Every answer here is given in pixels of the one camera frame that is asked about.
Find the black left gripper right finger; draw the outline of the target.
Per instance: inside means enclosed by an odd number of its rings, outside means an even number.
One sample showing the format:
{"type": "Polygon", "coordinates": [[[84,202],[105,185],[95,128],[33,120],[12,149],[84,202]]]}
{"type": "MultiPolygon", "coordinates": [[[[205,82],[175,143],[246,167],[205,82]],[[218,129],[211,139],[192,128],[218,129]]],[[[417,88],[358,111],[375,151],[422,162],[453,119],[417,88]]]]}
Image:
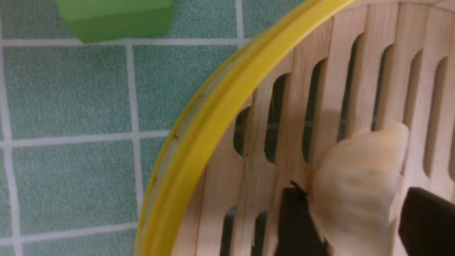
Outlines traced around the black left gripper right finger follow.
{"type": "Polygon", "coordinates": [[[454,203],[424,188],[410,187],[400,213],[398,235],[408,256],[453,256],[454,203]]]}

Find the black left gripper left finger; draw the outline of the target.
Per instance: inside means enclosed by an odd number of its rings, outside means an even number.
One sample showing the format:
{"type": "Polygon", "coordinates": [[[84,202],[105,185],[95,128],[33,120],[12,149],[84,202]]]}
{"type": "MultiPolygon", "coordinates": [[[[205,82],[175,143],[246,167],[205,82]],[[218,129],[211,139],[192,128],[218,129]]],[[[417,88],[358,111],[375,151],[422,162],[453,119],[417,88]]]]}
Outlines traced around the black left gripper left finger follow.
{"type": "Polygon", "coordinates": [[[295,182],[282,193],[276,256],[327,256],[309,215],[307,193],[295,182]]]}

